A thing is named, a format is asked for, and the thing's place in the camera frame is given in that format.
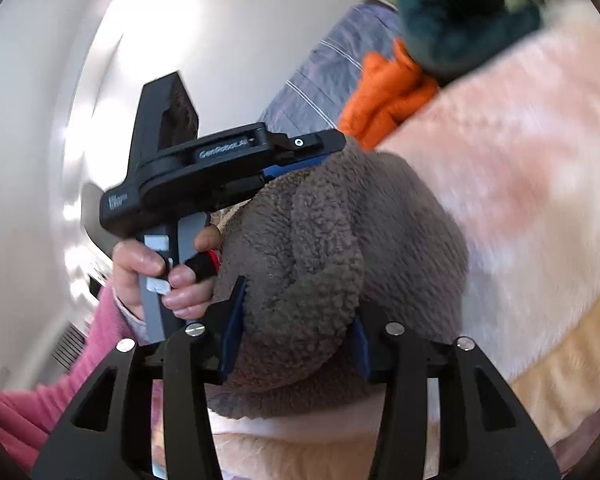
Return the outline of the pink sleeved left forearm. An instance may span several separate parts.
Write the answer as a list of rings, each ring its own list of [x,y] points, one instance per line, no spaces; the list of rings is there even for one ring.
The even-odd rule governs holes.
[[[31,470],[79,388],[125,338],[146,344],[146,324],[122,304],[114,286],[108,284],[100,290],[82,351],[69,368],[64,370],[49,360],[29,389],[0,389],[0,443],[20,469]]]

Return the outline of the person's left hand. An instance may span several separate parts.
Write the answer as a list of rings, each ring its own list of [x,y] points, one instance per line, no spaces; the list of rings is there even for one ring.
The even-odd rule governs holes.
[[[166,268],[163,260],[137,240],[124,240],[114,248],[112,263],[114,294],[126,310],[143,321],[145,315],[140,298],[140,276],[155,278],[161,275]],[[214,278],[199,281],[193,270],[180,264],[170,271],[168,281],[171,290],[162,297],[164,306],[182,320],[201,318],[211,304]]]

